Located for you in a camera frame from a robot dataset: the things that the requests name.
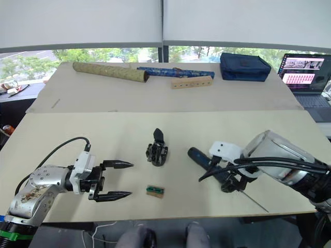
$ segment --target navy blue bag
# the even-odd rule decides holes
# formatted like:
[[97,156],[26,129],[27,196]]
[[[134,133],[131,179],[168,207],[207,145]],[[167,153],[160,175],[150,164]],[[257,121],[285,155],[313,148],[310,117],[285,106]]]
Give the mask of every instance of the navy blue bag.
[[264,82],[271,71],[271,66],[258,56],[222,53],[220,60],[224,80]]

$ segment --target window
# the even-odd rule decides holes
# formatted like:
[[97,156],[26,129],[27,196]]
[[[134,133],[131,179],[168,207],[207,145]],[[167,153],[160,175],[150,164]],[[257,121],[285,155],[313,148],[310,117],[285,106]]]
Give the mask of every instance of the window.
[[0,83],[48,80],[61,62],[158,62],[157,48],[99,48],[0,54]]
[[214,46],[169,46],[169,62],[219,63],[221,53],[257,55],[267,61],[278,72],[285,53],[323,54],[318,52],[261,48],[222,48]]

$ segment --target blue patterned tube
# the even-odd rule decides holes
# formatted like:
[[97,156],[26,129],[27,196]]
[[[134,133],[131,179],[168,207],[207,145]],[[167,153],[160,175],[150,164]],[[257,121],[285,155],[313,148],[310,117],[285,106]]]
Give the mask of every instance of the blue patterned tube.
[[215,73],[213,71],[192,71],[182,70],[179,68],[167,69],[167,68],[154,68],[154,67],[138,67],[137,70],[144,70],[151,76],[173,76],[181,78],[182,76],[194,77],[194,76],[211,76],[214,78]]

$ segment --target laptop keyboard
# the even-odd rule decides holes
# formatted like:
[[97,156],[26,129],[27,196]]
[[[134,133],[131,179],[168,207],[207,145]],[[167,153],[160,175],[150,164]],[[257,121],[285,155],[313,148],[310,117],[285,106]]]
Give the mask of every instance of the laptop keyboard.
[[295,98],[299,101],[299,103],[304,107],[331,107],[327,100],[319,95],[319,96],[299,96],[296,95]]

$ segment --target laptop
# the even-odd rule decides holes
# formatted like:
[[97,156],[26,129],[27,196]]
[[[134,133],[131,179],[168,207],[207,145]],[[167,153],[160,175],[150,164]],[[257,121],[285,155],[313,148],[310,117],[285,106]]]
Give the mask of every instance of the laptop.
[[331,55],[286,53],[278,75],[316,122],[331,122],[331,105],[321,95],[331,78]]

